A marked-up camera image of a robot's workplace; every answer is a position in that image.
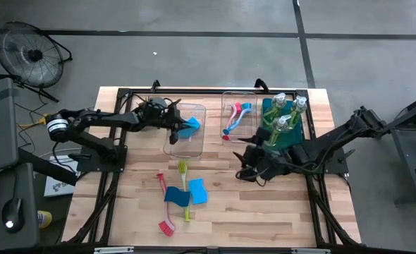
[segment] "gray floor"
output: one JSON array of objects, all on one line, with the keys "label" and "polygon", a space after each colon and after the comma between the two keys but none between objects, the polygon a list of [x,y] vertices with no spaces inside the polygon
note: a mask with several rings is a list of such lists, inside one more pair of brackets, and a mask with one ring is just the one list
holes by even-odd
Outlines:
[{"label": "gray floor", "polygon": [[[300,6],[306,32],[416,34],[416,0],[300,0]],[[0,0],[0,24],[7,20],[54,29],[297,31],[290,0]],[[75,60],[66,64],[61,81],[49,89],[61,102],[48,104],[42,113],[91,107],[102,85],[151,85],[155,79],[166,86],[239,87],[263,78],[270,87],[307,87],[298,39],[54,39],[66,45]],[[316,86],[327,89],[337,124],[361,105],[390,121],[416,99],[416,41],[308,40],[307,44]],[[26,91],[21,95],[19,104],[40,105],[36,96]],[[18,110],[18,121],[29,121],[26,111]],[[50,151],[44,127],[28,133],[36,154]],[[410,179],[391,137],[356,140],[347,148],[357,150],[348,164],[363,243],[416,251],[416,205],[393,204],[410,191]],[[41,203],[63,218],[66,206],[59,202],[64,201],[45,201]],[[44,239],[53,242],[57,234],[45,234]]]}]

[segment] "spray bottle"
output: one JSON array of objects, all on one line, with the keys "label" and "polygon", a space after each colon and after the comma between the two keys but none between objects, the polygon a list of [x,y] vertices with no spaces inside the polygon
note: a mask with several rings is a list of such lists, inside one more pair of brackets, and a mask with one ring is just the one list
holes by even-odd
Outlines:
[{"label": "spray bottle", "polygon": [[265,142],[266,146],[273,147],[277,145],[277,140],[279,139],[280,134],[288,132],[290,130],[287,122],[287,120],[290,118],[290,115],[285,115],[272,121],[271,137],[268,141]]},{"label": "spray bottle", "polygon": [[288,123],[290,130],[293,130],[300,120],[300,115],[307,110],[307,98],[303,96],[296,96],[291,106],[291,120]]},{"label": "spray bottle", "polygon": [[272,99],[271,107],[269,107],[263,113],[263,127],[265,127],[266,129],[270,129],[274,119],[278,119],[281,116],[281,110],[285,107],[285,105],[285,93],[282,92],[274,96],[274,98]]}]

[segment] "butcher block tabletop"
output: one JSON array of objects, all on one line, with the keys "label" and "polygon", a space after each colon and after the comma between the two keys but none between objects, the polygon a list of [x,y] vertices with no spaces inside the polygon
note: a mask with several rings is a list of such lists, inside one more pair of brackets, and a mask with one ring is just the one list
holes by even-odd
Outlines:
[{"label": "butcher block tabletop", "polygon": [[[113,111],[119,88],[127,87],[101,87],[95,109]],[[320,136],[334,128],[329,98],[325,89],[309,89],[308,94],[314,129]],[[173,236],[165,236],[158,226],[164,220],[164,197],[157,174],[164,174],[167,186],[182,188],[178,160],[163,152],[166,130],[148,128],[139,133],[127,133],[128,155],[118,183],[110,246],[316,246],[304,176],[277,176],[265,187],[235,178],[240,162],[232,152],[244,153],[247,144],[223,144],[220,136],[221,95],[139,95],[181,98],[181,103],[202,104],[206,108],[203,153],[198,159],[187,161],[187,180],[203,179],[208,202],[190,206],[190,222],[184,221],[183,208],[171,203],[169,213],[176,230]],[[273,95],[258,95],[258,112],[265,97],[272,98]],[[134,97],[132,108],[139,102]],[[107,137],[109,128],[92,127],[90,133]],[[100,176],[98,172],[88,173],[77,182],[63,241],[74,236],[93,211]],[[335,175],[326,175],[325,181],[332,213],[347,233],[360,242],[348,186]],[[327,240],[324,216],[319,219],[323,237]],[[97,237],[102,234],[104,213],[100,222]]]}]

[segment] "black computer mouse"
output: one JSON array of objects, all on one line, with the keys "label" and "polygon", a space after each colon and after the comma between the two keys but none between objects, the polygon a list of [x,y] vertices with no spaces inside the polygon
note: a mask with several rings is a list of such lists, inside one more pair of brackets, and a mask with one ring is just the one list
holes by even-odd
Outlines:
[{"label": "black computer mouse", "polygon": [[20,198],[13,198],[6,202],[1,211],[1,219],[3,220],[4,229],[7,232],[15,233],[20,231],[25,224],[22,200]]}]

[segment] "transparent bin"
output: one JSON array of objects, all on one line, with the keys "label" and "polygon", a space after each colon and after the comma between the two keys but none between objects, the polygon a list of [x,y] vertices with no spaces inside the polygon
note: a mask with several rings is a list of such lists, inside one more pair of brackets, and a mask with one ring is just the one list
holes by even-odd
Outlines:
[{"label": "transparent bin", "polygon": [[164,143],[163,151],[165,154],[176,158],[190,159],[198,157],[203,151],[206,109],[201,104],[191,103],[178,103],[177,109],[180,110],[181,118],[189,120],[191,117],[194,117],[197,119],[200,123],[200,128],[195,131],[190,138],[178,137],[178,141],[175,145],[169,143],[171,132],[167,131],[166,143]]},{"label": "transparent bin", "polygon": [[[235,104],[249,104],[250,111],[245,113],[236,128],[228,130],[227,123],[233,114]],[[236,114],[230,126],[238,120],[240,114]],[[227,91],[222,94],[222,109],[221,109],[221,138],[223,144],[226,145],[231,142],[242,142],[239,138],[250,138],[257,131],[257,95],[253,92],[235,92]]]}]

